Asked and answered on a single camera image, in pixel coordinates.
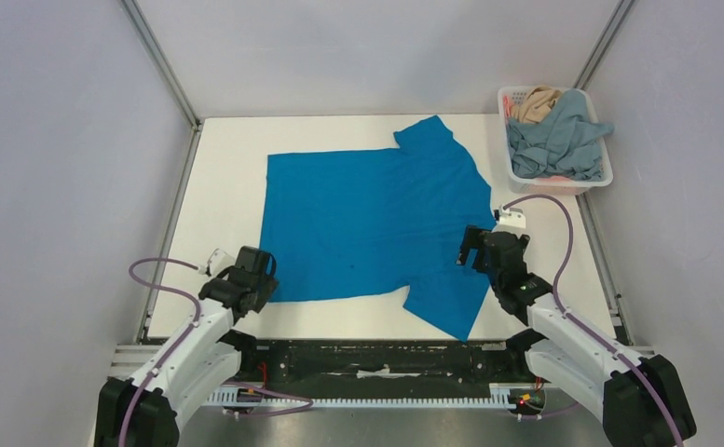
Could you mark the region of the blue t-shirt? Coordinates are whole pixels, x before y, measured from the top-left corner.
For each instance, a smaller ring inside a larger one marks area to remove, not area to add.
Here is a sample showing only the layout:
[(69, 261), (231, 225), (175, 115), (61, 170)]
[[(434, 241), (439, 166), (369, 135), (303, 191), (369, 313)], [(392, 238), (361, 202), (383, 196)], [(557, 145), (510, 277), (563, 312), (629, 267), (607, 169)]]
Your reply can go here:
[(259, 245), (275, 257), (278, 302), (407, 289), (404, 308), (466, 341), (488, 283), (457, 262), (466, 229), (490, 229), (492, 190), (438, 116), (388, 149), (267, 160)]

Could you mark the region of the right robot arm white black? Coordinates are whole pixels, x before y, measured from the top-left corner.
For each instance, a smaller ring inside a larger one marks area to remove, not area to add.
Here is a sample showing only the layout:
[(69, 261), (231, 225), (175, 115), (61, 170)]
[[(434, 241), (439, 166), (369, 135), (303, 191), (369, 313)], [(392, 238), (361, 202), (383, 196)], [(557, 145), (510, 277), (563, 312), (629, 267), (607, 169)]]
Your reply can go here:
[(674, 364), (623, 345), (528, 272), (526, 235), (466, 228), (457, 263), (472, 259), (502, 309), (526, 325), (507, 340), (507, 373), (560, 388), (602, 425), (613, 446), (677, 446), (698, 432)]

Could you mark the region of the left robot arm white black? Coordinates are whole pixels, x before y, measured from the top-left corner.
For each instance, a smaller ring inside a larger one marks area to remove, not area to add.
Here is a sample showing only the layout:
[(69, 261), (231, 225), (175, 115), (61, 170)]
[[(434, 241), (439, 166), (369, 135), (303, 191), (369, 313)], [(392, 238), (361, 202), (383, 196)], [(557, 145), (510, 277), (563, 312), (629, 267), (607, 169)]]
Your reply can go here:
[(259, 366), (254, 336), (236, 330), (259, 313), (279, 282), (273, 254), (243, 246), (237, 256), (215, 250), (205, 264), (179, 266), (207, 277), (199, 293), (147, 282), (193, 306), (157, 353), (126, 379), (109, 378), (98, 400), (97, 446), (174, 446), (196, 410), (222, 383), (247, 380)]

